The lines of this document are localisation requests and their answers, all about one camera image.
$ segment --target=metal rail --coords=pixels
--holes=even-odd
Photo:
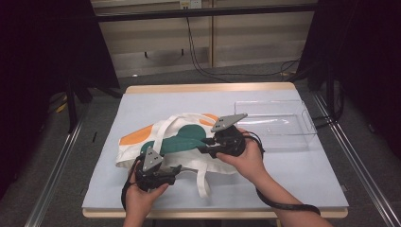
[[[263,13],[283,13],[283,12],[301,12],[316,10],[331,10],[344,7],[343,3],[327,4],[298,4],[298,5],[280,5],[266,7],[242,7],[242,8],[209,8],[209,9],[178,9],[161,10],[147,12],[130,13],[104,13],[96,16],[74,16],[65,18],[51,18],[49,20],[77,21],[77,22],[116,22],[116,21],[138,21],[150,19],[169,19],[185,17],[204,17],[204,16],[227,16],[244,14],[263,14]]]
[[[47,183],[44,186],[42,194],[36,201],[35,206],[26,221],[26,227],[41,226],[47,207],[49,206],[53,198],[56,186],[59,183],[62,172],[64,171],[68,156],[70,155],[71,150],[73,149],[75,142],[77,141],[79,131],[82,127],[82,121],[83,119],[85,119],[85,116],[88,113],[89,104],[85,105],[83,109],[84,110],[79,122],[75,126],[74,130],[70,134],[68,134],[67,139],[65,140],[64,146],[62,147],[61,153],[59,155],[59,159],[54,165],[50,177],[48,178]]]
[[[316,103],[318,104],[319,108],[321,109],[323,115],[325,117],[329,117],[329,112],[326,109],[326,103],[322,97],[322,95],[315,93],[314,98]],[[369,196],[372,199],[377,211],[383,217],[384,221],[386,222],[387,226],[389,227],[400,227],[401,222],[398,216],[392,209],[391,204],[380,190],[378,185],[375,183],[375,180],[369,173],[366,166],[362,163],[359,156],[357,155],[357,151],[352,146],[351,142],[345,135],[344,131],[342,130],[339,123],[334,122],[333,119],[329,119],[327,122],[331,122],[330,128],[334,135],[336,136],[337,140],[339,141],[342,150],[344,151],[345,155],[347,156],[351,166],[353,167],[354,171],[357,173],[360,181],[362,182],[363,186],[365,187],[366,191],[368,192]]]

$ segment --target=clear plastic container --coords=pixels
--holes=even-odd
[[[248,116],[237,126],[257,134],[266,149],[307,148],[316,129],[302,100],[238,101],[235,114]]]

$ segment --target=white tote bag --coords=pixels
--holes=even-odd
[[[208,154],[201,154],[196,148],[204,146],[201,139],[214,136],[211,129],[217,120],[218,117],[212,114],[175,114],[168,120],[159,121],[123,136],[119,142],[116,165],[131,168],[140,152],[152,147],[165,157],[161,168],[182,165],[183,171],[189,169],[197,172],[200,196],[206,198],[210,194],[210,187],[205,179],[207,171],[237,173],[233,166],[213,159]]]

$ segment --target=person's left hand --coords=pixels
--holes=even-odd
[[[124,226],[136,227],[142,225],[145,217],[151,210],[152,204],[167,190],[168,183],[159,186],[151,192],[146,192],[141,190],[135,183],[135,173],[131,175],[130,183],[134,184],[127,190]]]

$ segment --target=wooden table edge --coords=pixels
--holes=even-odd
[[[348,216],[346,207],[321,209],[323,218],[345,218]],[[124,218],[125,211],[121,209],[88,209],[83,208],[82,214],[86,218]],[[257,210],[169,210],[151,211],[150,219],[276,219],[271,209]]]
[[[203,83],[130,86],[126,94],[295,90],[290,82]]]

